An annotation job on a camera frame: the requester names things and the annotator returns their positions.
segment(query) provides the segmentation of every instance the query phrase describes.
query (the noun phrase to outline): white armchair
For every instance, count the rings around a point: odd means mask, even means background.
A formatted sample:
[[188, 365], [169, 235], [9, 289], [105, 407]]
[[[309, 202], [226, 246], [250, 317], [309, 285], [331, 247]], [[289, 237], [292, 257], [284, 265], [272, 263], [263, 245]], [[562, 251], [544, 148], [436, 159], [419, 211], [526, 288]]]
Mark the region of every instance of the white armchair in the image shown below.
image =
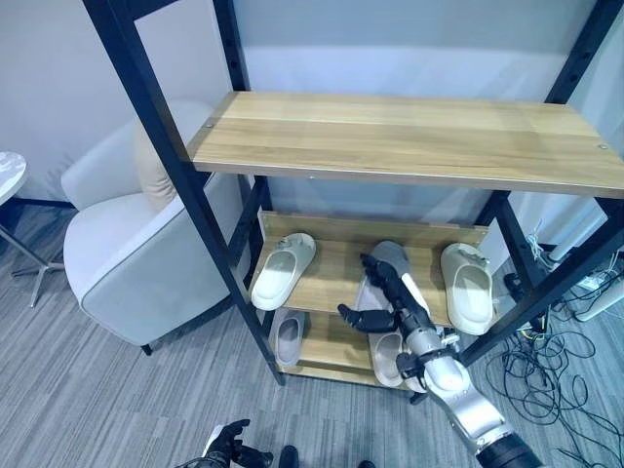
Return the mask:
[[[197, 102], [170, 108], [185, 144], [211, 113]], [[64, 263], [81, 309], [145, 346], [228, 290], [179, 197], [158, 213], [141, 192], [132, 155], [136, 124], [118, 129], [63, 174], [62, 188], [80, 211], [65, 234]], [[204, 190], [228, 241], [243, 209], [237, 177], [213, 174]], [[242, 274], [249, 265], [246, 248]]]

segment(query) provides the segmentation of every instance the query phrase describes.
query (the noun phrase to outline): wall baseboard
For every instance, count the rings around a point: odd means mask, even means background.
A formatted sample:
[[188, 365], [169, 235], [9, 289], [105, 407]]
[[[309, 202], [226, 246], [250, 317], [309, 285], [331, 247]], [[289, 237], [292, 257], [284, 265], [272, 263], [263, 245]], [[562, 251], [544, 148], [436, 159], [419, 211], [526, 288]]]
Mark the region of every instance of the wall baseboard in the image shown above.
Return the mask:
[[38, 205], [40, 207], [58, 207], [58, 208], [71, 208], [74, 209], [76, 207], [73, 206], [70, 202], [63, 202], [61, 200], [38, 200], [35, 198], [12, 198], [8, 200], [5, 205]]

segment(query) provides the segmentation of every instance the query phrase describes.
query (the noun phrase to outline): robotic arm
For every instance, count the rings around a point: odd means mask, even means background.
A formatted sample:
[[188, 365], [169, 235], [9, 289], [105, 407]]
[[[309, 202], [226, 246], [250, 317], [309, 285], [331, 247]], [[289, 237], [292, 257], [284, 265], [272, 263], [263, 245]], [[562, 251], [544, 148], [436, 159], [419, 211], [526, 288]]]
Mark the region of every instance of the robotic arm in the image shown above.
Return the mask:
[[438, 337], [422, 305], [425, 302], [413, 282], [407, 259], [366, 254], [361, 258], [371, 285], [383, 290], [394, 310], [356, 311], [340, 304], [338, 311], [347, 324], [361, 332], [400, 330], [411, 353], [397, 357], [397, 368], [404, 378], [418, 378], [482, 466], [543, 466], [494, 405], [475, 388], [454, 349]]

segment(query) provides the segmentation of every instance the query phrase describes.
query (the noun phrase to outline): lower shelf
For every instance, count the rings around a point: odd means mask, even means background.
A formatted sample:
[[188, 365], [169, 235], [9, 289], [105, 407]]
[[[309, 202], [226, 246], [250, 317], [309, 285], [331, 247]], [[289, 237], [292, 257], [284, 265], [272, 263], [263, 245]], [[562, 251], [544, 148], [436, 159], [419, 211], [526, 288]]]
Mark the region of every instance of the lower shelf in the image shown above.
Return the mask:
[[303, 375], [306, 377], [326, 378], [328, 380], [339, 380], [341, 382], [360, 383], [364, 385], [380, 386], [380, 383], [372, 371], [362, 370], [333, 370], [323, 368], [313, 368], [311, 366], [297, 366], [295, 368], [280, 368], [282, 372], [292, 375]]
[[285, 307], [307, 313], [307, 330], [298, 365], [285, 373], [381, 386], [372, 370], [365, 334], [349, 328], [337, 305], [355, 304], [364, 277], [361, 253], [382, 240], [403, 245], [413, 277], [437, 325], [449, 325], [447, 296], [440, 254], [455, 242], [479, 245], [488, 230], [479, 226], [418, 224], [355, 218], [329, 218], [300, 214], [262, 214], [266, 239], [252, 285], [266, 258], [284, 236], [306, 232], [316, 241], [316, 255], [305, 270]]
[[372, 370], [366, 334], [351, 329], [338, 315], [306, 314], [298, 366], [281, 370], [293, 375], [382, 386]]

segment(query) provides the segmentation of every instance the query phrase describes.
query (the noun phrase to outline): wooden shelf board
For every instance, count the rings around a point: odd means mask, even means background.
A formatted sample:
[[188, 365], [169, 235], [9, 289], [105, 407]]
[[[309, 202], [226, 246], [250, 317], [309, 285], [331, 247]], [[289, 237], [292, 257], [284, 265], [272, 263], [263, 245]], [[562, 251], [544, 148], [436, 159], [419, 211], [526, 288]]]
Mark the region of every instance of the wooden shelf board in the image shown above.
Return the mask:
[[[486, 228], [475, 226], [429, 226], [271, 212], [264, 213], [263, 220], [267, 237], [253, 275], [252, 287], [266, 258], [284, 235], [308, 232], [315, 238], [316, 255], [285, 306], [305, 312], [337, 314], [338, 304], [355, 305], [364, 276], [360, 253], [370, 252], [381, 240], [395, 240], [406, 249], [414, 279], [437, 325], [450, 325], [440, 266], [442, 249], [453, 242], [477, 245], [487, 233]], [[418, 243], [427, 247], [415, 247]]]
[[[335, 370], [316, 368], [311, 366], [296, 366], [294, 368], [280, 367], [280, 371], [289, 373], [291, 375], [303, 375], [305, 377], [324, 378], [327, 380], [338, 380], [340, 382], [359, 383], [361, 385], [370, 385], [373, 387], [383, 387], [393, 390], [391, 387], [385, 387], [381, 385], [371, 371], [365, 370]], [[395, 390], [407, 390], [408, 387], [405, 383], [396, 387]]]
[[369, 339], [347, 326], [337, 314], [308, 314], [300, 362], [372, 371]]
[[624, 162], [560, 104], [232, 93], [190, 152], [199, 171], [624, 198]]

